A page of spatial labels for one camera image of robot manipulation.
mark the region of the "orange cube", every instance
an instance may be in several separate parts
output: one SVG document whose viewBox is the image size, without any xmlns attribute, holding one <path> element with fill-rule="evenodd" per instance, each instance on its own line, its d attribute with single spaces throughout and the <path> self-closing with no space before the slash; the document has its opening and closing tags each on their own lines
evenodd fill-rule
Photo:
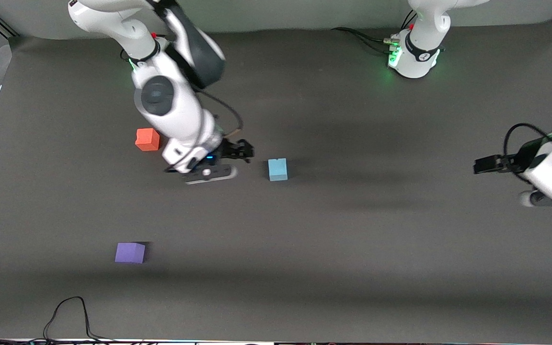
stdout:
<svg viewBox="0 0 552 345">
<path fill-rule="evenodd" d="M 140 128 L 136 132 L 136 146 L 142 151 L 159 150 L 159 133 L 153 128 Z"/>
</svg>

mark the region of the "table surface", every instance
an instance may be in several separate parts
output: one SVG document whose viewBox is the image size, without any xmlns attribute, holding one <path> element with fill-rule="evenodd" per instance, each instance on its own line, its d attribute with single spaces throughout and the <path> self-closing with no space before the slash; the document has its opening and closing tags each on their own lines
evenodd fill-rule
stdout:
<svg viewBox="0 0 552 345">
<path fill-rule="evenodd" d="M 116 338 L 552 344 L 552 208 L 472 174 L 510 126 L 552 129 L 552 22 L 454 28 L 420 80 L 347 33 L 214 37 L 228 65 L 209 90 L 243 114 L 256 159 L 193 186 L 134 146 L 147 123 L 114 41 L 12 42 L 0 337 L 40 335 L 81 295 Z M 271 183 L 281 157 L 290 179 Z M 147 262 L 115 264 L 132 241 Z M 51 336 L 83 336 L 78 304 Z"/>
</svg>

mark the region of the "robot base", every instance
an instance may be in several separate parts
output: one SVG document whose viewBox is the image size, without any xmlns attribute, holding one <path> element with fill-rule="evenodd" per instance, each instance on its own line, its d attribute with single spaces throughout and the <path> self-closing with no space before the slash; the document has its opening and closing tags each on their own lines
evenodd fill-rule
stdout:
<svg viewBox="0 0 552 345">
<path fill-rule="evenodd" d="M 399 39 L 404 42 L 410 29 L 401 30 L 399 33 L 391 35 L 392 39 Z M 416 57 L 405 44 L 400 44 L 394 52 L 391 53 L 387 66 L 396 70 L 402 76 L 410 79 L 417 79 L 425 76 L 429 70 L 436 65 L 436 58 L 440 54 L 438 50 L 433 56 L 428 55 L 427 61 L 416 61 Z"/>
<path fill-rule="evenodd" d="M 528 190 L 519 194 L 519 202 L 526 207 L 552 206 L 552 199 L 537 190 Z"/>
<path fill-rule="evenodd" d="M 236 176 L 236 167 L 230 166 L 229 164 L 205 167 L 198 166 L 195 170 L 182 174 L 182 181 L 188 185 L 192 185 L 233 179 Z"/>
</svg>

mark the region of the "light blue cube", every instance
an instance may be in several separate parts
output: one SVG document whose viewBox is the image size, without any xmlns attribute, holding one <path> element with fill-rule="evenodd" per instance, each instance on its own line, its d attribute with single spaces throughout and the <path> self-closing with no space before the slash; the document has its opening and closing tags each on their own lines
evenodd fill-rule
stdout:
<svg viewBox="0 0 552 345">
<path fill-rule="evenodd" d="M 270 172 L 270 181 L 286 181 L 289 179 L 287 175 L 287 159 L 268 160 L 267 167 Z"/>
</svg>

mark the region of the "cube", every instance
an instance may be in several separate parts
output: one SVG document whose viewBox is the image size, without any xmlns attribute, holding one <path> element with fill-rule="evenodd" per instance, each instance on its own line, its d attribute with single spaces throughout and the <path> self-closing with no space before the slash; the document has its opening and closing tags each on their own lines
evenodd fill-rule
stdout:
<svg viewBox="0 0 552 345">
<path fill-rule="evenodd" d="M 116 246 L 114 262 L 141 264 L 144 262 L 144 244 L 121 242 Z"/>
<path fill-rule="evenodd" d="M 159 150 L 159 133 L 153 128 L 140 128 L 136 131 L 136 146 L 142 151 Z"/>
<path fill-rule="evenodd" d="M 287 175 L 287 159 L 268 160 L 267 167 L 270 173 L 270 181 L 286 181 L 289 179 Z"/>
</svg>

